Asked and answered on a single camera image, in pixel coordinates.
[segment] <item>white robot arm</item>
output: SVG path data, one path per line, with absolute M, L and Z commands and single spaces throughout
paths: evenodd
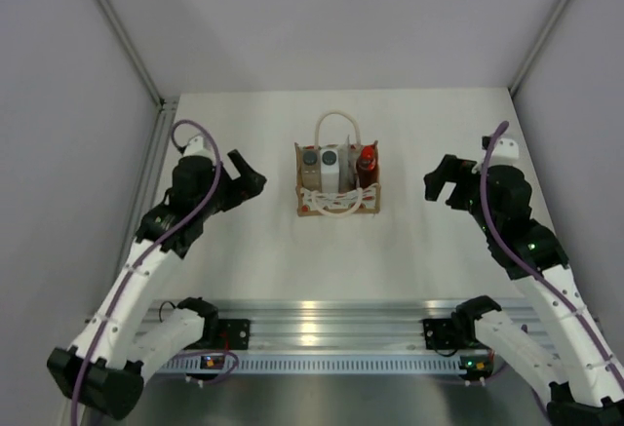
M 213 214 L 227 212 L 263 190 L 266 178 L 234 150 L 228 156 L 240 177 L 232 179 L 203 132 L 178 149 L 164 200 L 141 219 L 130 254 L 110 292 L 69 348 L 56 348 L 48 370 L 65 397 L 114 418 L 126 417 L 144 384 L 171 357 L 198 341 L 215 340 L 218 314 L 201 298 L 180 302 L 158 327 L 136 339 L 137 330 L 156 294 L 181 267 L 191 245 Z
M 436 201 L 446 182 L 456 184 L 447 205 L 475 218 L 492 257 L 535 309 L 558 356 L 515 327 L 488 296 L 457 306 L 455 340 L 482 343 L 501 355 L 547 405 L 552 424 L 624 424 L 624 368 L 589 313 L 559 240 L 530 217 L 531 187 L 511 166 L 518 149 L 502 137 L 506 127 L 484 137 L 483 167 L 446 155 L 425 176 L 425 199 Z

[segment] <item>white bottle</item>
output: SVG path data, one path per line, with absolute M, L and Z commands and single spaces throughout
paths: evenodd
M 340 165 L 337 148 L 321 149 L 321 191 L 337 194 L 340 187 Z

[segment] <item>red bottle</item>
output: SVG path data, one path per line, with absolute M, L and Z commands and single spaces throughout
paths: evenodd
M 356 163 L 358 178 L 360 179 L 360 187 L 366 189 L 374 184 L 377 180 L 377 160 L 374 157 L 374 148 L 365 146 L 362 148 L 360 158 Z

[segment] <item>metal corner post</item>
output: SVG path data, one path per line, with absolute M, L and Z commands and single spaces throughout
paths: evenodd
M 109 0 L 95 0 L 97 6 L 101 10 L 106 23 L 110 27 L 113 35 L 121 45 L 122 50 L 128 57 L 133 69 L 136 72 L 136 75 L 141 81 L 141 84 L 149 94 L 149 97 L 152 99 L 154 104 L 160 106 L 163 104 L 163 97 L 161 96 L 154 80 L 151 75 L 147 71 L 145 64 L 143 63 L 140 55 L 138 54 L 137 48 L 133 44 L 132 40 L 128 36 L 128 32 L 124 28 L 123 23 L 117 16 L 115 9 L 111 5 Z
M 518 68 L 518 71 L 516 72 L 516 75 L 514 76 L 513 81 L 509 86 L 509 94 L 511 95 L 512 99 L 518 93 L 521 85 L 525 81 L 532 67 L 535 65 L 539 55 L 546 46 L 546 43 L 552 36 L 554 30 L 557 28 L 562 16 L 566 12 L 566 9 L 569 7 L 571 2 L 572 0 L 557 0 L 557 2 L 555 3 L 553 10 L 549 14 L 546 22 L 532 42 L 530 49 L 526 53 L 522 64 Z
M 124 241 L 117 256 L 115 271 L 111 276 L 111 284 L 117 278 L 122 265 L 128 257 L 130 245 L 138 229 L 141 217 L 154 205 L 160 173 L 167 154 L 169 132 L 176 118 L 178 100 L 178 97 L 164 99 L 158 116 L 154 120 L 150 138 L 142 156 L 139 177 L 133 191 L 128 221 L 124 229 Z

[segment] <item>grey wall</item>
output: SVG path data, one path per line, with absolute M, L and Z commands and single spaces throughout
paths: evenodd
M 165 95 L 507 86 L 555 0 L 112 0 Z
M 624 0 L 574 0 L 516 98 L 549 210 L 624 357 Z
M 91 0 L 0 19 L 0 424 L 55 424 L 46 360 L 111 278 L 155 110 Z

